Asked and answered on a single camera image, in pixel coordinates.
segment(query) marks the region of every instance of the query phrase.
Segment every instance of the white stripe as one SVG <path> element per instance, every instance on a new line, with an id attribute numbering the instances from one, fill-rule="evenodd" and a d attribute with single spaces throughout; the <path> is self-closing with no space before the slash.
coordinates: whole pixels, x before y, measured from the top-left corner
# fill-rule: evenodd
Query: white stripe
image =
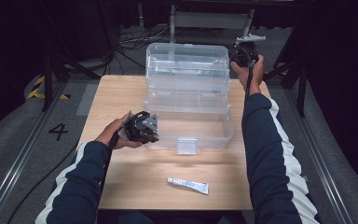
<path id="1" fill-rule="evenodd" d="M 68 181 L 68 179 L 65 177 L 66 174 L 68 174 L 69 172 L 75 170 L 77 164 L 81 161 L 81 159 L 83 158 L 84 155 L 84 147 L 86 146 L 87 143 L 83 143 L 78 149 L 77 149 L 77 156 L 76 156 L 76 161 L 68 166 L 67 168 L 65 168 L 64 170 L 62 170 L 62 172 L 57 176 L 56 178 L 56 184 L 57 184 L 57 188 L 50 194 L 50 196 L 48 197 L 48 200 L 46 201 L 46 207 L 45 209 L 42 210 L 42 212 L 39 214 L 39 216 L 37 216 L 36 221 L 34 223 L 37 224 L 44 224 L 47 223 L 47 217 L 48 214 L 51 212 L 51 210 L 53 209 L 53 202 L 54 199 L 60 195 L 63 186 L 65 185 L 65 183 Z"/>
<path id="2" fill-rule="evenodd" d="M 269 113 L 274 120 L 278 134 L 282 138 L 284 165 L 286 166 L 286 175 L 289 176 L 287 188 L 293 192 L 292 202 L 298 211 L 302 223 L 318 223 L 314 218 L 318 213 L 316 207 L 306 196 L 309 191 L 307 183 L 301 176 L 301 165 L 296 157 L 293 156 L 293 150 L 295 147 L 289 142 L 289 137 L 280 122 L 277 120 L 279 111 L 277 103 L 272 99 L 270 99 L 270 101 L 272 103 L 272 107 L 269 110 Z"/>

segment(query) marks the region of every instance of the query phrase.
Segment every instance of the metal rail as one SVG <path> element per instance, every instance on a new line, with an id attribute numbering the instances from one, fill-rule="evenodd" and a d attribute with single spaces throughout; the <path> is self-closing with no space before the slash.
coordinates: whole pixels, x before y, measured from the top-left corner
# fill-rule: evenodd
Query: metal rail
<path id="1" fill-rule="evenodd" d="M 4 206 L 5 202 L 7 201 L 8 196 L 10 195 L 10 192 L 13 190 L 14 186 L 16 185 L 17 180 L 20 177 L 20 174 L 28 161 L 28 159 L 31 156 L 31 153 L 34 150 L 34 145 L 36 140 L 39 137 L 39 134 L 44 127 L 49 115 L 54 109 L 54 106 L 57 104 L 57 102 L 60 99 L 60 95 L 63 93 L 63 90 L 65 89 L 66 83 L 59 82 L 57 83 L 57 88 L 54 92 L 53 96 L 53 102 L 51 106 L 48 107 L 48 110 L 45 112 L 42 112 L 39 115 L 39 118 L 37 119 L 33 129 L 31 130 L 31 133 L 29 134 L 27 140 L 25 141 L 19 155 L 17 156 L 16 160 L 13 162 L 13 165 L 8 170 L 7 175 L 4 179 L 4 181 L 1 184 L 0 187 L 0 211 L 2 210 L 2 207 Z"/>
<path id="2" fill-rule="evenodd" d="M 310 157 L 312 158 L 313 163 L 315 164 L 316 171 L 318 172 L 319 177 L 322 180 L 324 189 L 327 193 L 327 196 L 330 200 L 330 203 L 333 206 L 334 212 L 336 213 L 339 223 L 351 224 L 351 216 L 346 208 L 344 202 L 342 201 L 341 195 L 337 189 L 336 182 L 334 181 L 330 171 L 328 170 L 324 158 L 321 154 L 321 151 L 316 144 L 315 138 L 312 134 L 310 126 L 306 119 L 303 119 L 298 114 L 296 108 L 296 97 L 292 90 L 284 90 L 286 97 L 289 100 L 289 105 L 296 114 L 296 120 L 300 125 L 303 133 L 305 134 L 307 143 L 310 147 Z"/>

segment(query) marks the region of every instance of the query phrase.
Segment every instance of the number 4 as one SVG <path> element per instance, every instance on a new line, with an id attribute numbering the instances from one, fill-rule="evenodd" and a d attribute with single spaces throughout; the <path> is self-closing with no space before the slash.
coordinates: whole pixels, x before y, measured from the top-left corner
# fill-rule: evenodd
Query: number 4
<path id="1" fill-rule="evenodd" d="M 68 131 L 64 130 L 65 128 L 65 124 L 61 123 L 59 125 L 57 125 L 57 127 L 54 127 L 53 129 L 51 129 L 50 131 L 48 131 L 49 133 L 57 133 L 57 141 L 60 141 L 61 139 L 61 134 L 63 133 L 68 133 Z"/>

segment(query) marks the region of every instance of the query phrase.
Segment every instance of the hand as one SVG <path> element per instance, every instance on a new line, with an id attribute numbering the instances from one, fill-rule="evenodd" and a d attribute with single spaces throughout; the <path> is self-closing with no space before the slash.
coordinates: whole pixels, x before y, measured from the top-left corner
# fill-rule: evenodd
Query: hand
<path id="1" fill-rule="evenodd" d="M 248 67 L 239 67 L 236 63 L 231 62 L 231 68 L 238 74 L 238 79 L 240 80 L 243 89 L 246 89 L 246 83 L 249 76 L 249 68 Z M 258 62 L 255 64 L 253 70 L 253 78 L 250 87 L 250 94 L 256 92 L 261 92 L 260 84 L 263 81 L 264 76 L 264 57 L 263 55 L 258 55 Z"/>
<path id="2" fill-rule="evenodd" d="M 102 142 L 107 147 L 109 147 L 109 141 L 112 138 L 113 133 L 117 130 L 120 124 L 127 119 L 128 116 L 131 116 L 131 114 L 126 114 L 121 119 L 113 120 L 109 125 L 104 128 L 103 132 L 95 139 L 95 141 Z M 113 149 L 119 149 L 122 147 L 140 147 L 141 145 L 142 143 L 140 142 L 125 141 L 119 137 L 117 145 Z"/>

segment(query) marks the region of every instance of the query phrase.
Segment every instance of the dark sleeve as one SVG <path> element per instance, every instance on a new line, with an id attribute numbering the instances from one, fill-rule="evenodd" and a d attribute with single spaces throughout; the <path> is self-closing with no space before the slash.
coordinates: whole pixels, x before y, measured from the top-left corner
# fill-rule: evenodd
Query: dark sleeve
<path id="1" fill-rule="evenodd" d="M 260 93 L 251 95 L 242 134 L 255 223 L 321 222 L 275 101 Z"/>
<path id="2" fill-rule="evenodd" d="M 35 223 L 94 223 L 107 156 L 108 148 L 101 142 L 82 144 L 72 164 L 57 176 L 56 187 Z"/>

